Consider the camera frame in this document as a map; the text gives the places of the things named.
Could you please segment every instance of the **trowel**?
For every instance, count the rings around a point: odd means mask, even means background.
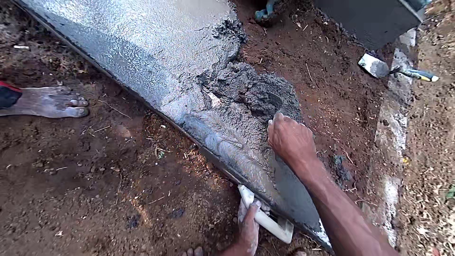
[[[243,204],[248,208],[254,201],[254,193],[244,185],[239,185],[238,190],[240,191]],[[278,217],[277,221],[274,221],[262,210],[259,210],[254,217],[254,220],[279,240],[287,244],[291,243],[294,225],[289,220]]]
[[[389,69],[389,66],[384,61],[371,56],[368,53],[365,53],[359,61],[359,65],[363,67],[368,73],[372,76],[381,78],[386,77],[390,74],[400,73],[407,77],[420,79],[427,82],[435,82],[439,80],[439,77],[421,70],[408,69],[403,66],[395,68],[393,70]]]

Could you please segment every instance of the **small stone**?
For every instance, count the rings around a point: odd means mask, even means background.
[[[212,170],[213,169],[213,164],[211,162],[207,162],[207,164],[205,165],[207,167],[207,169],[209,170]]]

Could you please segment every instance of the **mason trowel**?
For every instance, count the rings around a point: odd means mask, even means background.
[[[400,73],[407,77],[420,79],[427,82],[435,82],[439,80],[439,77],[421,70],[409,69],[403,66],[394,68],[393,70],[389,69],[389,66],[384,61],[371,56],[368,53],[365,53],[359,61],[359,65],[364,68],[368,73],[374,77],[386,77],[390,74]]]

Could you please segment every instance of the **forearm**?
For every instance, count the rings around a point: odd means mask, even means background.
[[[332,181],[319,159],[296,160],[289,165],[310,193],[336,255],[398,255]]]

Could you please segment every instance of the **yellow trowel handle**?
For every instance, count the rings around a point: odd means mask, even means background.
[[[416,70],[416,69],[401,68],[398,72],[407,77],[416,78],[416,79],[420,79],[420,80],[428,81],[428,82],[436,82],[437,80],[439,80],[439,77],[437,77],[429,72]]]

